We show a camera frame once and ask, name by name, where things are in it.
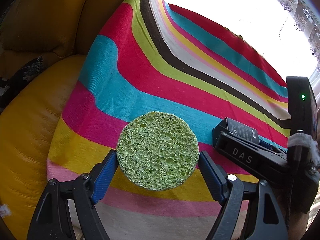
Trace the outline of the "black tracker device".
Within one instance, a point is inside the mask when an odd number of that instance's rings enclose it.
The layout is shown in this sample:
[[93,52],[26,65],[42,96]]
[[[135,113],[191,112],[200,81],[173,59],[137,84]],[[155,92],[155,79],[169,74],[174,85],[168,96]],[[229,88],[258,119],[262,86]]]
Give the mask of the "black tracker device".
[[319,166],[317,143],[317,103],[307,77],[288,76],[288,112],[291,115],[288,150],[302,146],[308,150],[307,162]]

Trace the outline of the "black white fabric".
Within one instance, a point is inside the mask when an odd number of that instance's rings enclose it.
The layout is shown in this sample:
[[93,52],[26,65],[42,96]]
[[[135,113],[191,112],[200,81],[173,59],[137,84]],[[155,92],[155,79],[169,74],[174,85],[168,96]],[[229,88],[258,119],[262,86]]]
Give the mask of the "black white fabric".
[[43,57],[39,56],[26,63],[10,79],[1,77],[1,113],[44,70]]

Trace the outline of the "round green sponge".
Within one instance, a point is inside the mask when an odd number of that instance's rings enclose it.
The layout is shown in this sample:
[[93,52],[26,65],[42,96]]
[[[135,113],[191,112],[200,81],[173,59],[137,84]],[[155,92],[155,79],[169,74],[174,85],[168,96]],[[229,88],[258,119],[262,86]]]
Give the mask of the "round green sponge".
[[165,191],[182,185],[195,171],[197,137],[178,116],[152,111],[129,122],[117,146],[118,164],[137,186]]

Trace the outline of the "colourful striped cloth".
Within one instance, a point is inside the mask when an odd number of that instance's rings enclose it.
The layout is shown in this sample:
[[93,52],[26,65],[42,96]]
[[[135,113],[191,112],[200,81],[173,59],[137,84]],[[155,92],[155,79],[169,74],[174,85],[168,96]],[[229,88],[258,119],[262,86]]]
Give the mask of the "colourful striped cloth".
[[[223,26],[164,0],[125,0],[93,42],[57,124],[48,179],[73,180],[116,148],[150,111],[171,113],[227,173],[256,182],[213,149],[225,117],[286,150],[287,87],[272,66]],[[149,191],[117,169],[95,206],[110,239],[205,239],[219,213],[197,168],[181,186]]]

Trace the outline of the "black box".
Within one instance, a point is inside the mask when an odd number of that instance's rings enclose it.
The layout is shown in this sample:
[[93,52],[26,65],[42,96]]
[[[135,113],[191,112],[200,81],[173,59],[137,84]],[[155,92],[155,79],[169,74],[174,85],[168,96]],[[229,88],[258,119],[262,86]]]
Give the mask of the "black box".
[[225,118],[225,121],[227,129],[233,134],[254,144],[260,144],[259,135],[256,129],[251,128],[231,118]]

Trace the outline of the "pink curtain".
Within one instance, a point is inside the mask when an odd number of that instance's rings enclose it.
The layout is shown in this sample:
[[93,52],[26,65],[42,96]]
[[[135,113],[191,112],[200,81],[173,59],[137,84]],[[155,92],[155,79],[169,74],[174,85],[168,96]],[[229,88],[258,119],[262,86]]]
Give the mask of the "pink curtain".
[[295,22],[296,29],[301,31],[310,44],[310,51],[317,60],[313,71],[311,85],[319,84],[319,21],[303,0],[277,0]]

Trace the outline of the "yellow leather sofa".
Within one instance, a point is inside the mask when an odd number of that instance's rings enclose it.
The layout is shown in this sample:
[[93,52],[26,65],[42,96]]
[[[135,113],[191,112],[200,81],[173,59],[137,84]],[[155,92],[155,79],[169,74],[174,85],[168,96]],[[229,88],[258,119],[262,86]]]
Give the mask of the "yellow leather sofa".
[[1,113],[1,207],[26,239],[47,183],[47,156],[61,112],[95,37],[123,0],[16,0],[1,23],[1,77],[41,56],[44,71]]

